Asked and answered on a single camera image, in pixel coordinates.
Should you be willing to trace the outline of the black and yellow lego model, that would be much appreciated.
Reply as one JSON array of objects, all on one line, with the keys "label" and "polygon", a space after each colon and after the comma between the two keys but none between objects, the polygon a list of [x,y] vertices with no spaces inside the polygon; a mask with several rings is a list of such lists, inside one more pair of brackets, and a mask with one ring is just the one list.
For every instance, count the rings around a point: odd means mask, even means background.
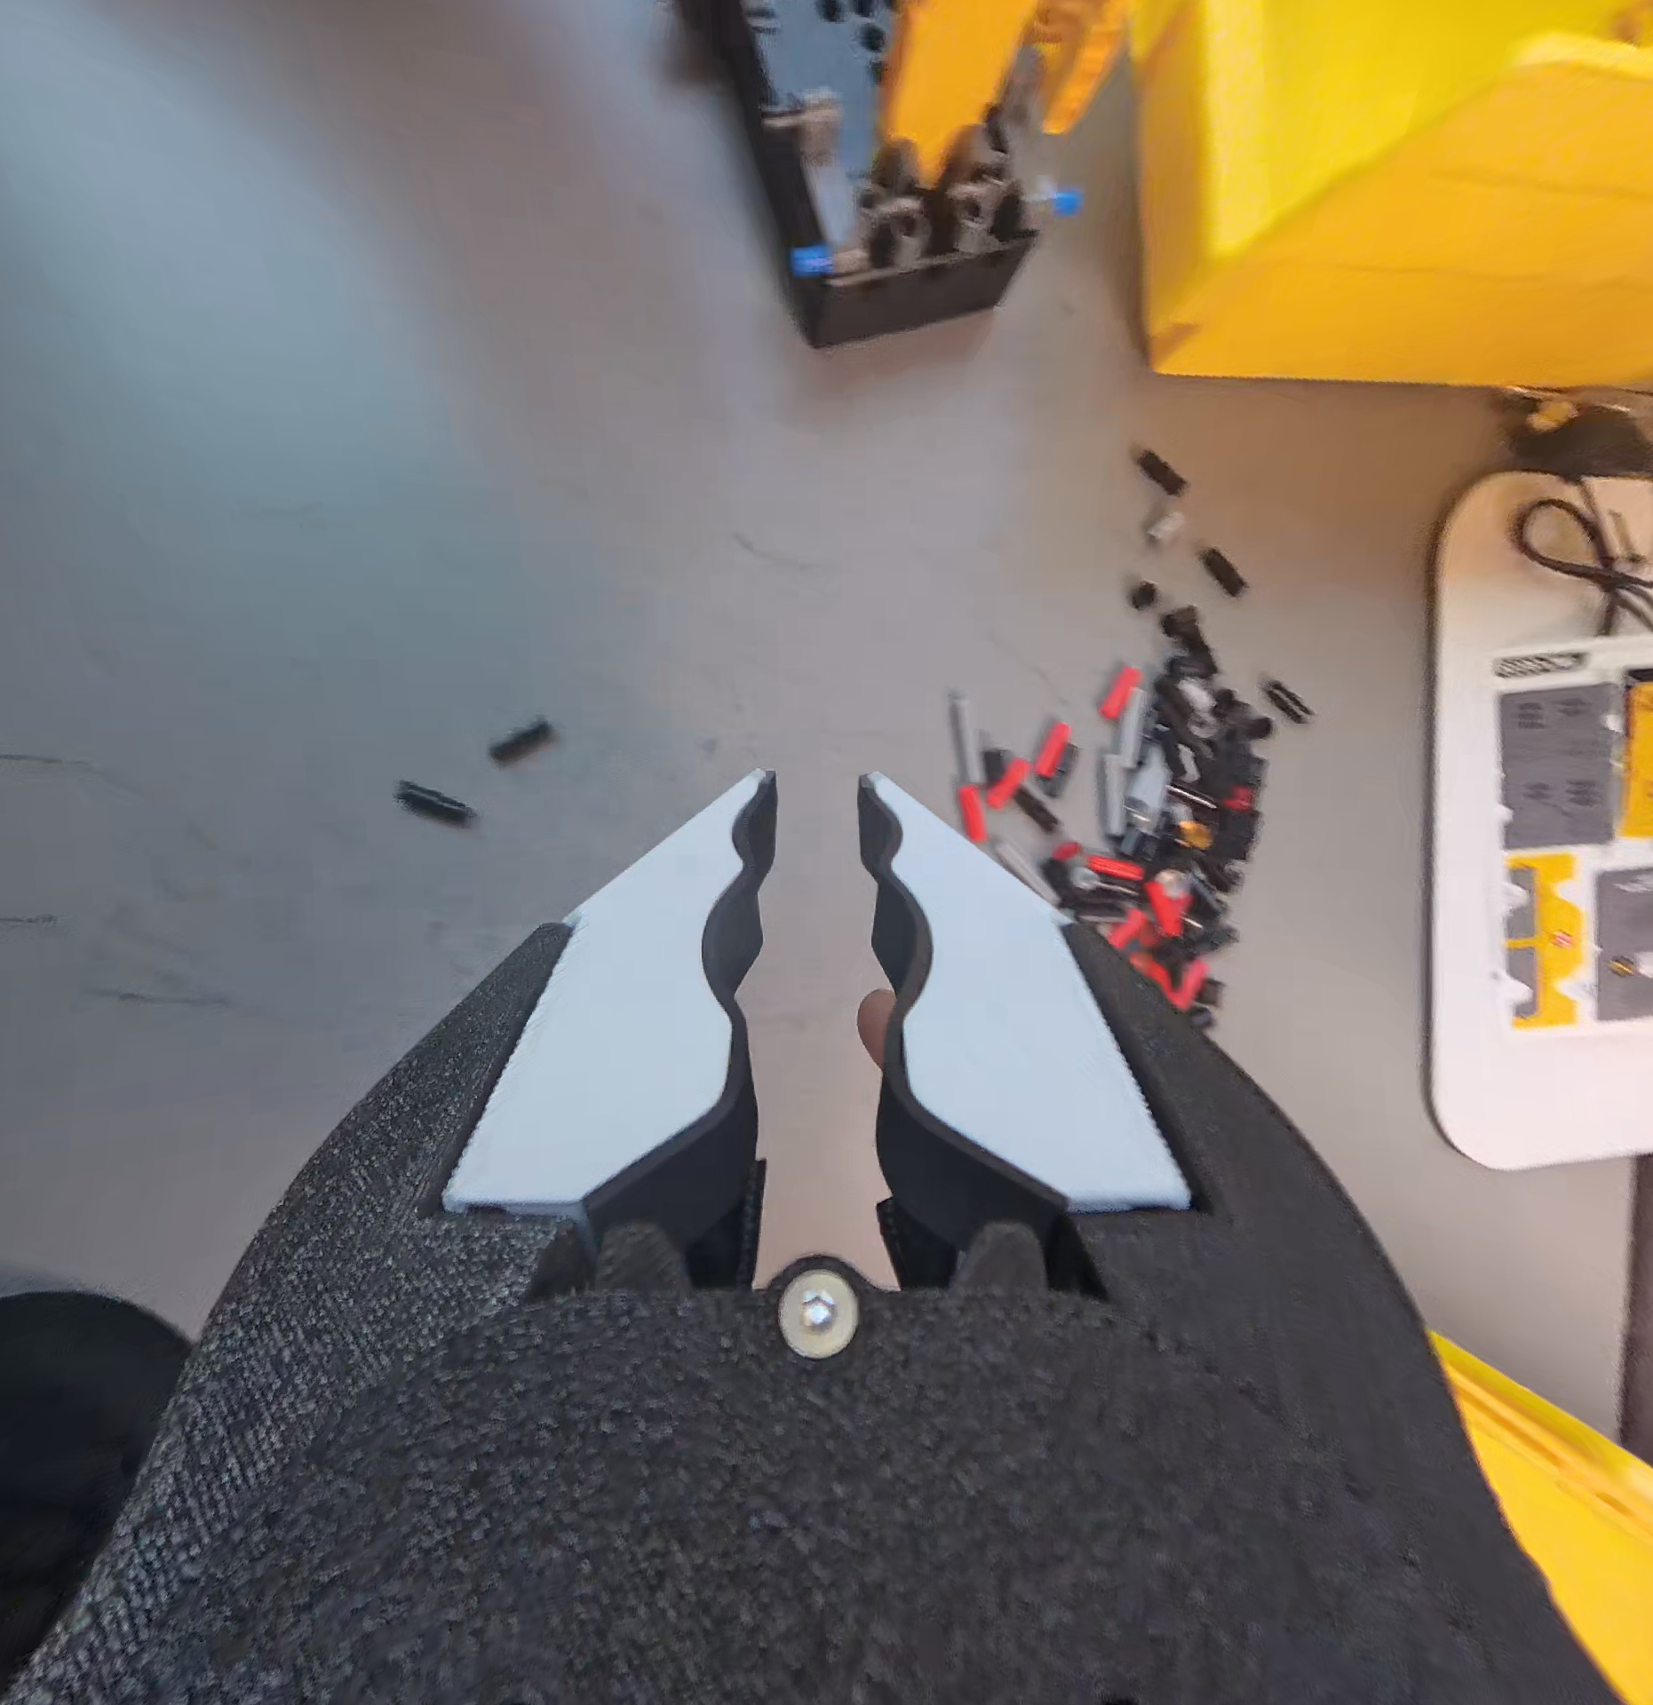
[{"label": "black and yellow lego model", "polygon": [[994,310],[1136,22],[1125,0],[691,0],[815,349]]}]

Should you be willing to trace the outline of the yellow plastic bin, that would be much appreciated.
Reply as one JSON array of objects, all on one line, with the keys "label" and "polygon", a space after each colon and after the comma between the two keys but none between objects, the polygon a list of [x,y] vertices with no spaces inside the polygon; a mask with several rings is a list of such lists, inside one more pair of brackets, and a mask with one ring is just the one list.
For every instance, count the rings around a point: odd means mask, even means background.
[{"label": "yellow plastic bin", "polygon": [[1433,1335],[1507,1524],[1623,1702],[1653,1705],[1653,1465]]},{"label": "yellow plastic bin", "polygon": [[1138,3],[1168,376],[1653,386],[1653,3]]}]

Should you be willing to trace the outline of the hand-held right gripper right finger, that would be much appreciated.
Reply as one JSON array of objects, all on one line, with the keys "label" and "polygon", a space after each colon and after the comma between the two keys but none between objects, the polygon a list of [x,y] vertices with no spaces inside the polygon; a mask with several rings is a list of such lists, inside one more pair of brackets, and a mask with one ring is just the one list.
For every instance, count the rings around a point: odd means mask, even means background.
[{"label": "hand-held right gripper right finger", "polygon": [[1088,934],[1025,845],[972,843],[889,772],[858,780],[890,988],[878,1207],[898,1289],[947,1289],[992,1226],[1095,1289],[1078,1226],[1191,1212],[1193,1182],[1077,953]]}]

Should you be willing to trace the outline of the black mesh pad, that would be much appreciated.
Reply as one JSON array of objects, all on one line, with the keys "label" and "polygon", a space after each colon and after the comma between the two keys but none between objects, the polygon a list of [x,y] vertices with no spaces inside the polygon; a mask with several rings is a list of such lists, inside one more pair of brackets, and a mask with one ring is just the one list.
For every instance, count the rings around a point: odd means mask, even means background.
[{"label": "black mesh pad", "polygon": [[83,1590],[192,1339],[97,1289],[0,1289],[0,1697]]}]

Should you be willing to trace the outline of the black power adapter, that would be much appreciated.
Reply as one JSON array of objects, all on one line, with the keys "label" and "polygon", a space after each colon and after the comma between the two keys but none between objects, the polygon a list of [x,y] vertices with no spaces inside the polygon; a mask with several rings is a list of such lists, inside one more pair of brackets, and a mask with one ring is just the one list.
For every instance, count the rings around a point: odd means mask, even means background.
[{"label": "black power adapter", "polygon": [[1653,390],[1494,390],[1510,464],[1549,477],[1653,477]]}]

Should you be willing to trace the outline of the sticker sheet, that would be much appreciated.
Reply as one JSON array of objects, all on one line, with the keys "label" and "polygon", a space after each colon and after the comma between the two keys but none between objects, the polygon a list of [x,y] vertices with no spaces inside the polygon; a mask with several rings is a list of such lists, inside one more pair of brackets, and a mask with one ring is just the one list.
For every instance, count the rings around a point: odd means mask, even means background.
[{"label": "sticker sheet", "polygon": [[1515,1032],[1653,1025],[1653,642],[1494,660]]}]

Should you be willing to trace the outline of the pile of small lego pins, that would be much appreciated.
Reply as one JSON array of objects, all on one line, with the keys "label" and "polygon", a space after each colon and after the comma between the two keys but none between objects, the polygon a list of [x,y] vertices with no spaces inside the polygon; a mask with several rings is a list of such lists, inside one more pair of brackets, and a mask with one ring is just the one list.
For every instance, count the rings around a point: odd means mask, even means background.
[{"label": "pile of small lego pins", "polygon": [[967,691],[947,696],[953,806],[972,845],[1217,1033],[1267,746],[1312,707],[1278,676],[1240,691],[1199,608],[1152,569],[1136,569],[1126,608],[1152,618],[1152,648],[1115,654],[1090,709],[1046,713],[1028,746],[992,735]]}]

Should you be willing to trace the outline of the wooden book stand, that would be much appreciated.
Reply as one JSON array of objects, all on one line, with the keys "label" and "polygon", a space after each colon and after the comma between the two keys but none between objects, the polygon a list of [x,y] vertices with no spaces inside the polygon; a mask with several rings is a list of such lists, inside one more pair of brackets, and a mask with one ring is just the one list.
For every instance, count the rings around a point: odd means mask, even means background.
[{"label": "wooden book stand", "polygon": [[1653,477],[1493,473],[1428,590],[1425,1097],[1493,1171],[1653,1152],[1653,1025],[1515,1032],[1499,953],[1494,660],[1653,642]]}]

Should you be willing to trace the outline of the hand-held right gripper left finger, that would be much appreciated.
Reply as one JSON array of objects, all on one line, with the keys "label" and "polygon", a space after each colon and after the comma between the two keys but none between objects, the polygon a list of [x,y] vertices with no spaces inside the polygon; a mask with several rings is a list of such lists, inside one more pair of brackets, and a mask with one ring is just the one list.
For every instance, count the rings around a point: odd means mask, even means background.
[{"label": "hand-held right gripper left finger", "polygon": [[742,988],[761,950],[777,777],[752,769],[563,918],[442,1212],[657,1226],[695,1289],[749,1289],[766,1171]]}]

